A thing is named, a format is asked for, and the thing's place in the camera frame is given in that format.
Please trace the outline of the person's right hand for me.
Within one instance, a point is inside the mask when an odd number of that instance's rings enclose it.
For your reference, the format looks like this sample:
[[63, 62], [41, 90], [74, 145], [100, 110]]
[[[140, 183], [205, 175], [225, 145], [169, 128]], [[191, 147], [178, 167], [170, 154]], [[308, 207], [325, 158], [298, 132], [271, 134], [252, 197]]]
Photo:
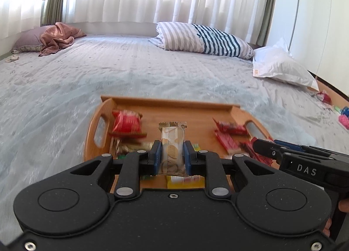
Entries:
[[336, 231], [338, 227], [340, 227], [340, 224], [344, 223], [344, 214], [348, 214], [349, 212], [349, 200], [348, 199], [342, 199], [338, 203], [338, 211], [334, 213], [335, 220], [333, 221], [332, 218], [329, 218], [326, 222], [326, 225], [323, 229], [323, 234], [325, 234], [327, 237], [330, 237], [331, 231]]

